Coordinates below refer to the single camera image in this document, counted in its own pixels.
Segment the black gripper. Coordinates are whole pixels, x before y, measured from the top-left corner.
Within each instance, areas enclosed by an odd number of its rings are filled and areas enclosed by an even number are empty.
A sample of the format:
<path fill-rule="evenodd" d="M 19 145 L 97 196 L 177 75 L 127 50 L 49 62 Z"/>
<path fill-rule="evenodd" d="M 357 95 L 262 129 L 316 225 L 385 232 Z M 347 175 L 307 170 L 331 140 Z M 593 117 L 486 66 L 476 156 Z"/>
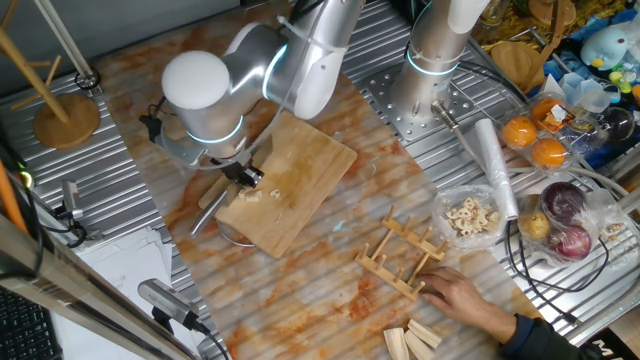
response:
<path fill-rule="evenodd" d="M 238 178 L 238 183 L 255 188 L 264 177 L 264 172 L 256 167 L 251 167 L 251 158 L 242 158 L 229 162 L 221 168 L 227 178 Z"/>

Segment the bare person hand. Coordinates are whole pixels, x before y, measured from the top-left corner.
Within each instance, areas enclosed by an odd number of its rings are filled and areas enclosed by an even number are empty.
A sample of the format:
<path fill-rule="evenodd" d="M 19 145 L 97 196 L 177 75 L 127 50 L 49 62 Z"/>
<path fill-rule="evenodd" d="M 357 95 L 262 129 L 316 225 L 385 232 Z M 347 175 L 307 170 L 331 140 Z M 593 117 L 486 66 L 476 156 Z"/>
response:
<path fill-rule="evenodd" d="M 425 299 L 445 316 L 496 335 L 502 309 L 486 301 L 470 279 L 447 266 L 421 271 L 418 279 L 429 287 Z"/>

